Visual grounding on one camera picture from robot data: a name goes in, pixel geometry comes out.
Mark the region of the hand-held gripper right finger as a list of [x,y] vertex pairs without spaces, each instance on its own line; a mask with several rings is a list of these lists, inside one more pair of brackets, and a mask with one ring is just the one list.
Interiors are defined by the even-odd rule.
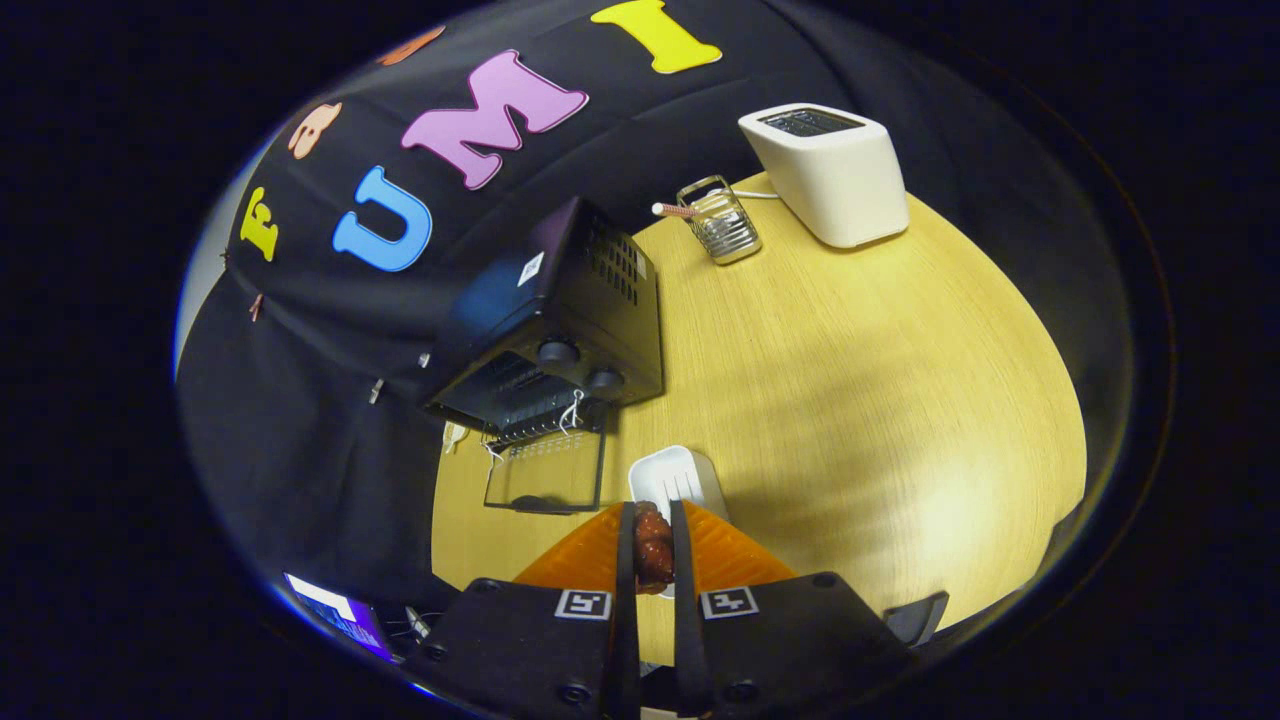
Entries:
[[914,670],[915,653],[836,573],[712,589],[696,512],[669,507],[680,716],[842,719]]

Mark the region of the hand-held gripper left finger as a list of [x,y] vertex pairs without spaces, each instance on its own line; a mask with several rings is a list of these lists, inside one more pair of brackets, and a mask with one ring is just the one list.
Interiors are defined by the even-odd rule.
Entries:
[[404,661],[406,678],[479,719],[636,719],[635,507],[617,503],[552,548],[534,583],[479,577]]

